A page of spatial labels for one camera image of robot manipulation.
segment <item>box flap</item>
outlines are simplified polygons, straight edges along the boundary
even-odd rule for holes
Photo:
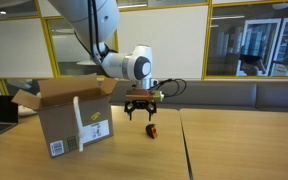
[[[85,100],[100,95],[96,74],[44,80],[39,86],[43,107],[73,102],[74,96]]]
[[[34,111],[39,110],[41,107],[41,99],[39,97],[21,89],[16,93],[12,102],[31,108]]]
[[[118,81],[113,78],[104,78],[101,84],[101,95],[112,94],[117,82]]]

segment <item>gray couch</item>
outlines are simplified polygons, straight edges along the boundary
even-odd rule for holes
[[[111,98],[112,105],[124,105],[132,82],[120,81]],[[160,88],[171,94],[175,83]],[[285,81],[187,81],[183,94],[165,98],[158,108],[207,108],[288,112],[288,82]]]

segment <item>open cardboard box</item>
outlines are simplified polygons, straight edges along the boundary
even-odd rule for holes
[[[13,102],[38,111],[50,157],[78,149],[79,136],[73,98],[79,97],[84,146],[113,136],[110,94],[117,80],[96,74],[42,80],[41,97],[18,91]]]

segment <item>cardboard box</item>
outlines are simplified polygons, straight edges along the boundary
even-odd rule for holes
[[[96,74],[39,82],[41,97],[18,91],[13,102],[38,111],[50,157],[79,148],[73,98],[79,97],[84,146],[113,136],[110,94],[117,81]]]

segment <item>wooden table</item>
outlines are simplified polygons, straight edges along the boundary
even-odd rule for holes
[[[194,179],[288,180],[288,113],[180,113]]]
[[[0,135],[0,179],[188,179],[179,111],[158,109],[148,121],[144,110],[112,107],[114,133],[84,152],[51,159],[38,116],[20,119],[17,127]],[[155,123],[158,137],[145,127]]]

